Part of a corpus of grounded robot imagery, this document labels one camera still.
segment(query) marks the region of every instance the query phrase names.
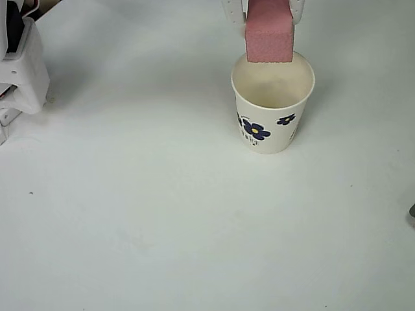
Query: flower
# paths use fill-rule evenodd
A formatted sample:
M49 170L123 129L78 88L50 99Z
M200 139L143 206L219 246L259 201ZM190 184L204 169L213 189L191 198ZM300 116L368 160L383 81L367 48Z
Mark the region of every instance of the flower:
M245 131L254 136L255 139L258 141L263 141L265 137L268 137L271 135L270 132L264 131L264 127L262 125L256 124L256 123L249 123L249 121L243 119L244 122L244 129Z
M238 113L238 122L239 122L239 125L242 126L242 120L241 120L241 117L239 116L239 113Z
M296 115L295 115L295 113L293 113L292 115L289 115L287 117L279 118L279 120L277 121L277 124L278 125L288 125L295 118L296 118Z

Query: pink sponge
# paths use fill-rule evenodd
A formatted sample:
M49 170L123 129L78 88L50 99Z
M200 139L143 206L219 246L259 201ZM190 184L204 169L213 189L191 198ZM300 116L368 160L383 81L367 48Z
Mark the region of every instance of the pink sponge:
M245 39L249 62L291 62L294 25L289 0L249 0Z

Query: white paper cup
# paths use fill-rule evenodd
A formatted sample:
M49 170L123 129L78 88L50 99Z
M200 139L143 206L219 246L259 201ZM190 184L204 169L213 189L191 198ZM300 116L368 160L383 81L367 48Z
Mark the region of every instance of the white paper cup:
M231 80L245 145L261 154L286 149L314 89L308 61L297 52L292 63L248 63L242 55Z

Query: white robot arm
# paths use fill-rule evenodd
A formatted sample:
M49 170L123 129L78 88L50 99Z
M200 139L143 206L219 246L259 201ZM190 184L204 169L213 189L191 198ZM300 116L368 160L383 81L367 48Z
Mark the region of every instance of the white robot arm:
M298 24L303 15L303 8L305 0L289 0L292 15L292 22L294 25ZM241 31L244 36L246 14L243 10L243 0L222 0L222 5L225 11L226 18L233 26Z
M21 16L23 1L0 0L0 144L2 126L42 110L50 82L36 24Z

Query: cup rim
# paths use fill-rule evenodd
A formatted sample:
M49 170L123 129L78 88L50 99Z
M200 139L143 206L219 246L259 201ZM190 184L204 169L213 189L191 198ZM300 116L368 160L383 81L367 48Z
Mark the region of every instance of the cup rim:
M286 109L292 109L292 108L294 108L294 107L296 107L296 106L299 106L299 105L301 105L301 104L303 104L309 97L310 97L310 95L311 95L311 93L314 91L314 87L315 87L315 85L316 85L316 75L315 75L315 73L314 73L314 70L313 70L313 68L311 67L311 65L310 65L310 63L308 62L308 60L304 57L304 56L302 56L300 53L298 53L298 52L296 52L296 51L294 51L294 54L297 54L299 57L301 57L304 61L305 61L305 63L308 65L308 67L310 68L310 70L311 70L311 74L312 74L312 76L313 76L313 83L312 83L312 85L311 85L311 88L310 88L310 91L308 92L308 94L306 95L306 96L304 96L301 100L299 100L297 103L295 103L295 104L293 104L293 105L291 105L291 106L288 106L288 107L282 107L282 108L269 108L269 107L262 107L262 106L258 106L258 105L255 105L254 103L252 103L252 102L250 102L249 100L247 100L246 98L244 98L239 92L238 92L238 90L237 90L237 88L235 87L235 83L233 82L233 74L234 74L234 72L235 72L235 68L236 68L236 65L239 63L239 61L241 60L241 59L243 59L243 58L246 58L246 53L245 54L243 54L240 58L238 58L238 60L236 61L236 63L235 63L235 65L233 66L233 69L232 69L232 73L231 73L231 83L232 83L232 88L233 88L233 91L236 93L236 94L238 94L239 95L239 97L241 98L241 99L243 99L243 101L244 102L246 102L247 104L249 104L249 105L251 105L251 106L253 106L253 107L255 107L255 108L259 108L259 109L263 109L263 110L270 110L270 111L283 111L283 110L286 110Z

